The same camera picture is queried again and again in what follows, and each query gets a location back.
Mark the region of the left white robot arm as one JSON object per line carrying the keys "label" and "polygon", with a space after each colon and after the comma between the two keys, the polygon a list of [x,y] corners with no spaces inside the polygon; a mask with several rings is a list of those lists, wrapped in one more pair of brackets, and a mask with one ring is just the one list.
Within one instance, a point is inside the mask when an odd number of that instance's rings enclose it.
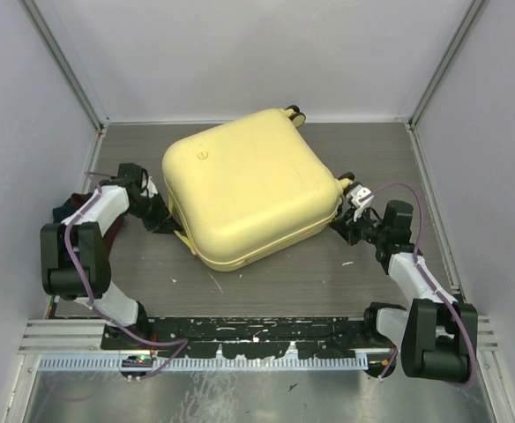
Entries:
{"label": "left white robot arm", "polygon": [[64,219],[40,231],[41,279],[46,294],[81,304],[107,326],[120,331],[132,349],[177,345],[157,342],[144,306],[113,281],[107,241],[117,221],[130,214],[147,232],[180,234],[147,170],[134,163],[119,165],[115,176],[96,185],[92,195]]}

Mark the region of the yellow suitcase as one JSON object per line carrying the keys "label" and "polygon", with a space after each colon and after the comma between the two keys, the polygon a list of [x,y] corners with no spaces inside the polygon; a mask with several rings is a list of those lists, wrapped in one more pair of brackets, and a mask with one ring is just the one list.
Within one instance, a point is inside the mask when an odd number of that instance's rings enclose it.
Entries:
{"label": "yellow suitcase", "polygon": [[177,236],[234,271],[318,234],[354,177],[335,177],[299,132],[300,109],[270,108],[174,142],[162,158]]}

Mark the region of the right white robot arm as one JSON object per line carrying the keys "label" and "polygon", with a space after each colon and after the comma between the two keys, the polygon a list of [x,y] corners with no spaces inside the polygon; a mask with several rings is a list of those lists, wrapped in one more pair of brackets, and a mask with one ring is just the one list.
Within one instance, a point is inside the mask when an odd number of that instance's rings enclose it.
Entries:
{"label": "right white robot arm", "polygon": [[478,312],[449,294],[430,272],[412,242],[414,207],[392,200],[384,214],[352,200],[330,227],[348,244],[365,241],[375,248],[384,273],[409,302],[406,310],[372,305],[362,325],[367,344],[391,341],[406,376],[468,386],[476,377]]}

